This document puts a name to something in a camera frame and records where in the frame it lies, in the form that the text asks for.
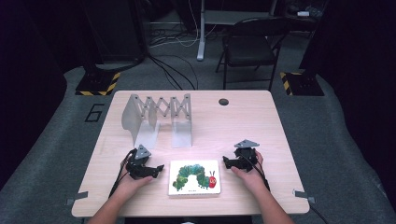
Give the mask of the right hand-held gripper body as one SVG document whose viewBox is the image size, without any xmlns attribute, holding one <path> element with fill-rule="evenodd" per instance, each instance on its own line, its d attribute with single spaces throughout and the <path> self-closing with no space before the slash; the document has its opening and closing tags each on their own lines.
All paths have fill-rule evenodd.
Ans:
<svg viewBox="0 0 396 224">
<path fill-rule="evenodd" d="M 251 171 L 258 162 L 256 156 L 256 147 L 258 145 L 258 143 L 247 139 L 235 144 L 236 150 L 234 151 L 234 155 L 236 161 L 233 166 L 247 172 Z"/>
</svg>

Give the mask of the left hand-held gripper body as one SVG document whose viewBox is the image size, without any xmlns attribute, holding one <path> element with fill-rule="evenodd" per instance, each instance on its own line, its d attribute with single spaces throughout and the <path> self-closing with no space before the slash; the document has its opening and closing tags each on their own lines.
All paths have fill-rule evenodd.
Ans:
<svg viewBox="0 0 396 224">
<path fill-rule="evenodd" d="M 144 178 L 154 173 L 151 167 L 146 166 L 150 155 L 151 153 L 142 145 L 127 154 L 126 170 L 131 178 Z"/>
</svg>

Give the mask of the white caterpillar picture book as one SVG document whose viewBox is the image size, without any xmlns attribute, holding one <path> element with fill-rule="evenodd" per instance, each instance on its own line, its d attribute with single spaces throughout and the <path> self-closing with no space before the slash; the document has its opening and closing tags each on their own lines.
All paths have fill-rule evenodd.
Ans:
<svg viewBox="0 0 396 224">
<path fill-rule="evenodd" d="M 220 192 L 218 161 L 171 161 L 169 196 L 217 195 Z"/>
</svg>

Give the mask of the person's right hand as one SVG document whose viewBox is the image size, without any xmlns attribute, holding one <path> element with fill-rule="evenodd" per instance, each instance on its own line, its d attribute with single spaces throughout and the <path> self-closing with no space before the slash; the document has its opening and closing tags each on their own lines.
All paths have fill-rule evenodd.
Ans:
<svg viewBox="0 0 396 224">
<path fill-rule="evenodd" d="M 242 179 L 245 187 L 255 196 L 267 191 L 267 187 L 265 186 L 263 178 L 262 178 L 262 175 L 263 175 L 262 154 L 259 151 L 257 151 L 256 156 L 257 156 L 258 162 L 254 166 L 254 168 L 249 172 L 245 172 L 245 171 L 237 169 L 235 167 L 231 168 L 232 172 L 235 175 L 237 175 L 239 178 Z"/>
</svg>

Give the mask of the person's left hand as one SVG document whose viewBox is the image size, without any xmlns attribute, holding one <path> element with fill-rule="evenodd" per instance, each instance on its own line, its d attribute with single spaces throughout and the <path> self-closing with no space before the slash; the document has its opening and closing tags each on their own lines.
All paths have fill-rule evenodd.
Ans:
<svg viewBox="0 0 396 224">
<path fill-rule="evenodd" d="M 116 189 L 116 193 L 121 196 L 122 199 L 130 199 L 134 196 L 142 187 L 146 186 L 151 180 L 152 176 L 144 178 L 133 179 L 130 177 L 126 168 L 122 169 L 119 185 Z"/>
</svg>

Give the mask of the grey expandable metal book rack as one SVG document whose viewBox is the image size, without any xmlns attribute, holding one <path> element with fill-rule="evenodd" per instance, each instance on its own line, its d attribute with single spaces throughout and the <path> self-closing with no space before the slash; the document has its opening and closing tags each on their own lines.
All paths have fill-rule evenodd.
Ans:
<svg viewBox="0 0 396 224">
<path fill-rule="evenodd" d="M 172 96 L 155 100 L 147 96 L 142 100 L 132 94 L 125 106 L 121 126 L 130 132 L 133 145 L 154 149 L 159 135 L 160 118 L 170 119 L 172 126 L 172 147 L 192 146 L 191 95 L 186 93 L 182 99 Z"/>
</svg>

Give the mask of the grey table edge clamp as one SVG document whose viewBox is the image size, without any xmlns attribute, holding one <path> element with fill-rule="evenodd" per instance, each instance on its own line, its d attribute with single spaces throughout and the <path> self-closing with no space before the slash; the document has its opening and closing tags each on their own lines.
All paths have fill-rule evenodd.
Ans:
<svg viewBox="0 0 396 224">
<path fill-rule="evenodd" d="M 310 196 L 308 193 L 306 193 L 304 191 L 300 191 L 300 190 L 294 189 L 292 191 L 292 193 L 297 198 L 307 199 L 309 203 L 316 203 L 315 197 Z"/>
<path fill-rule="evenodd" d="M 69 197 L 65 200 L 65 205 L 72 205 L 75 201 L 80 200 L 80 199 L 84 199 L 88 197 L 88 191 L 83 191 L 83 192 L 79 192 L 77 194 L 75 194 L 72 197 Z"/>
</svg>

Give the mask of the black yellow striped stand base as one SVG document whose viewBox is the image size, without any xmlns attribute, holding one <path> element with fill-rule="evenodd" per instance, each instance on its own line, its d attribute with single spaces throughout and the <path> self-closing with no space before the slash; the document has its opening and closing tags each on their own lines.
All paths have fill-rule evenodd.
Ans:
<svg viewBox="0 0 396 224">
<path fill-rule="evenodd" d="M 286 94 L 289 96 L 323 96 L 324 92 L 315 77 L 303 73 L 280 73 Z"/>
<path fill-rule="evenodd" d="M 75 95 L 109 95 L 115 89 L 119 78 L 120 73 L 116 72 L 102 71 L 97 74 L 86 73 L 78 83 Z"/>
</svg>

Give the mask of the black folding chair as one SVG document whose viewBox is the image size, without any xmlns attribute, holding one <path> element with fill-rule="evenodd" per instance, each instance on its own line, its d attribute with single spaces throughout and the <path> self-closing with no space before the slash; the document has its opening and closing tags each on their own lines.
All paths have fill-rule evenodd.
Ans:
<svg viewBox="0 0 396 224">
<path fill-rule="evenodd" d="M 257 71 L 261 66 L 272 66 L 268 90 L 272 89 L 279 53 L 283 40 L 290 33 L 290 21 L 284 17 L 249 18 L 234 24 L 222 38 L 222 53 L 216 72 L 223 66 L 222 87 L 228 83 L 255 82 L 255 78 L 229 80 L 229 67 L 251 67 Z"/>
</svg>

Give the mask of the black cabinet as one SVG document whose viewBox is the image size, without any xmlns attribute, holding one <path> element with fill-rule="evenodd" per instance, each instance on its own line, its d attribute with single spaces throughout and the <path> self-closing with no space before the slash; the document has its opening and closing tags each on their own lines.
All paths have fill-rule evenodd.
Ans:
<svg viewBox="0 0 396 224">
<path fill-rule="evenodd" d="M 142 63 L 148 53 L 140 0 L 81 0 L 102 63 Z"/>
</svg>

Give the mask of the grey desk with white leg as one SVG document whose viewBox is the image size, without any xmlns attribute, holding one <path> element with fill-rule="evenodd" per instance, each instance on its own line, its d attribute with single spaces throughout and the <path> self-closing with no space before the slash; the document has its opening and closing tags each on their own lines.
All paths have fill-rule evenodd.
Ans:
<svg viewBox="0 0 396 224">
<path fill-rule="evenodd" d="M 270 17 L 275 14 L 277 0 L 270 0 L 271 6 L 268 12 L 252 11 L 224 11 L 207 10 L 205 0 L 201 2 L 200 10 L 200 39 L 196 59 L 201 62 L 205 57 L 205 26 L 212 25 L 234 25 L 238 21 L 253 17 Z"/>
</svg>

